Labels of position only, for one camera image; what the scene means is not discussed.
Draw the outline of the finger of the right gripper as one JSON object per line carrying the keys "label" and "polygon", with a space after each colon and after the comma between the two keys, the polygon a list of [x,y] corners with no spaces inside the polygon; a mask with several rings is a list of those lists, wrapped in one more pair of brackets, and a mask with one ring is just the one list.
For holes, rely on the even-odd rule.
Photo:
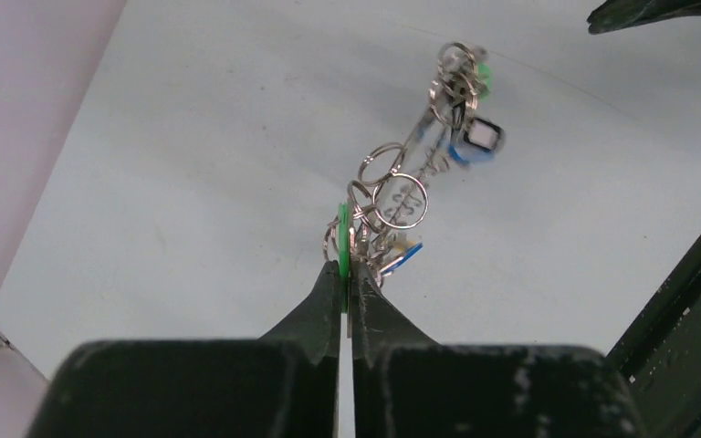
{"label": "finger of the right gripper", "polygon": [[701,235],[607,355],[650,437],[701,437]]}
{"label": "finger of the right gripper", "polygon": [[688,16],[701,16],[701,0],[608,0],[588,16],[588,32],[605,34]]}

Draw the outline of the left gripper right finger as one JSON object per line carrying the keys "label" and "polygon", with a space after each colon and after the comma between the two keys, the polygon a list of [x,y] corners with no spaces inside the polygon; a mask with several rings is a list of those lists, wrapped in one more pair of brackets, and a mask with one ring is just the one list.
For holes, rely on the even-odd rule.
{"label": "left gripper right finger", "polygon": [[448,345],[350,269],[360,437],[644,437],[624,378],[594,349]]}

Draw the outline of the blue key tag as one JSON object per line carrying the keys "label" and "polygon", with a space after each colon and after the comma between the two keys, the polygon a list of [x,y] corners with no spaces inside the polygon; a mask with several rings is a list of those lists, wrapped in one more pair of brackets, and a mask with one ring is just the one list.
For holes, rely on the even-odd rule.
{"label": "blue key tag", "polygon": [[499,125],[474,117],[449,141],[447,154],[461,166],[490,162],[503,149],[505,140],[506,132]]}

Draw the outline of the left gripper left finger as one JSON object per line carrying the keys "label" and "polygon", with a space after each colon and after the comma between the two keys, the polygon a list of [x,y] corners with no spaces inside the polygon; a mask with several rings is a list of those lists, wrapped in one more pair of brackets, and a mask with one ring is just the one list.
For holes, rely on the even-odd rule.
{"label": "left gripper left finger", "polygon": [[340,273],[256,339],[105,339],[63,361],[31,437],[331,437]]}

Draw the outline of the large metal key ring disc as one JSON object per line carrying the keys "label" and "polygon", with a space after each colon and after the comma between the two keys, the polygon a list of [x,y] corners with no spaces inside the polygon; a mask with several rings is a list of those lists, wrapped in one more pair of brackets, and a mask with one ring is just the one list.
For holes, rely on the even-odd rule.
{"label": "large metal key ring disc", "polygon": [[429,208],[427,167],[436,150],[420,150],[434,146],[433,143],[426,142],[428,134],[434,131],[434,127],[441,126],[434,111],[426,108],[401,144],[402,148],[394,159],[390,175],[374,190],[375,215],[383,233],[415,228],[425,218]]}

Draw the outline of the green key tag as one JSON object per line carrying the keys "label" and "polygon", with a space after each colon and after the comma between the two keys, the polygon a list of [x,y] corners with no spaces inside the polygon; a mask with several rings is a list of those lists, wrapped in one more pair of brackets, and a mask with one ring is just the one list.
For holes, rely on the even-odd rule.
{"label": "green key tag", "polygon": [[335,228],[336,245],[338,248],[338,264],[340,274],[341,312],[348,314],[349,307],[349,278],[351,264],[350,249],[350,215],[347,203],[341,203],[338,209],[338,223]]}

